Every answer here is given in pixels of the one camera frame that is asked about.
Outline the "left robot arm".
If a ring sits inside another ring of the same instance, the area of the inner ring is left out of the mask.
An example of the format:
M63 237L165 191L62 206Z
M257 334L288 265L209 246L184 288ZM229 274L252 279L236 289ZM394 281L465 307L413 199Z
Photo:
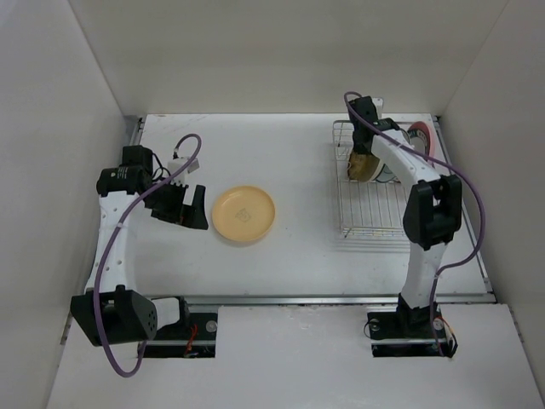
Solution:
M100 346L151 341L160 330L185 336L190 316L181 296L150 299L136 289L137 223L151 217L184 228L205 230L205 188L195 188L185 204L184 177L198 167L195 156L175 155L167 174L158 177L154 153L141 145L123 148L119 166L104 169L96 183L100 228L94 265L83 293L71 299L70 311L88 340Z

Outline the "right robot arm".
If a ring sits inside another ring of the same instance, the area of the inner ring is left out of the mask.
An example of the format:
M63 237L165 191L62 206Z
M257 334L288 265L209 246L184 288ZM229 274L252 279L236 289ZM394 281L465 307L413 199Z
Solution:
M437 314L435 291L447 245L462 224L462 182L444 176L415 150L390 118L379 119L369 96L344 96L353 125L353 151L362 159L383 162L401 182L408 199L403 229L410 259L393 321L398 337L431 338Z

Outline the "cream white bear plate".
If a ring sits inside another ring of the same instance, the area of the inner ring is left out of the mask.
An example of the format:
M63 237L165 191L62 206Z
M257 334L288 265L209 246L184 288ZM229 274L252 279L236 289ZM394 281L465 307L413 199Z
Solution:
M376 177L381 166L379 158L367 154L350 152L347 164L347 177L352 181L368 182Z

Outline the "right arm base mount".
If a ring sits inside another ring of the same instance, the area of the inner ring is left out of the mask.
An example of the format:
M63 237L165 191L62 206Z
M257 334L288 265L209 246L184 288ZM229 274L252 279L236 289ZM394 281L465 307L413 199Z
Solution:
M452 358L458 349L456 336L438 318L435 334L429 319L407 329L395 311L371 310L364 326L371 342L374 358L446 357Z

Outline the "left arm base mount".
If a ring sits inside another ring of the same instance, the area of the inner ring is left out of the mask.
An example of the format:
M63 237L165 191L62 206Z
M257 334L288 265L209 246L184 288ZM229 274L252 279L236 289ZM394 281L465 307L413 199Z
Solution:
M218 313L190 313L187 321L161 328L144 351L145 359L215 358Z

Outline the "pink plate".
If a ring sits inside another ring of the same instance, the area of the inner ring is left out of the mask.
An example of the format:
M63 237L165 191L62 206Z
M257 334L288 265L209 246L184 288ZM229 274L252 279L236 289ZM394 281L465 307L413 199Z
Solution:
M413 130L413 129L419 129L423 132L425 132L427 134L427 140L428 140L428 149L427 149L427 156L429 157L433 157L434 156L434 149L435 149L435 145L434 145L434 141L433 141L433 138L432 138L432 135L431 135L431 130L429 129L429 127L422 121L418 121L418 122L414 122L407 130L407 133L409 130Z

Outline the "chrome wire dish rack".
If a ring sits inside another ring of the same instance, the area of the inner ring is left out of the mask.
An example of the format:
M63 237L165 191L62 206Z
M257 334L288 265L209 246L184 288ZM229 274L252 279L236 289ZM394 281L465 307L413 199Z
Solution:
M403 214L407 193L398 181L378 183L352 181L347 177L347 164L353 148L353 126L347 120L332 125L336 185L341 236L345 239L390 242L405 245ZM384 163L376 172L382 170Z

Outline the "white plate dark lettered rim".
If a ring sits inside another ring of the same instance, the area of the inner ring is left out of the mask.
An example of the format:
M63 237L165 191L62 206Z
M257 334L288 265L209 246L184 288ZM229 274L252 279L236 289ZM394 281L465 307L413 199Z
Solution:
M412 148L419 153L427 154L428 140L427 134L419 129L408 131L409 142Z

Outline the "tan yellow plate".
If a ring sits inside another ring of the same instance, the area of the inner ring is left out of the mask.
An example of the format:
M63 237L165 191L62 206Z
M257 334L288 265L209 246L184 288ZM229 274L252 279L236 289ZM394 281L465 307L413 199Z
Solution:
M217 198L211 216L215 230L224 239L249 244L262 239L271 230L276 206L265 190L236 186Z

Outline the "white plate green rim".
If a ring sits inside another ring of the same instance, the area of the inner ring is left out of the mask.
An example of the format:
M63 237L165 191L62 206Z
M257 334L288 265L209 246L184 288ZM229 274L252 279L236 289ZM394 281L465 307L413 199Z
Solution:
M376 176L375 181L378 183L396 183L399 181L397 176L384 164L380 173Z

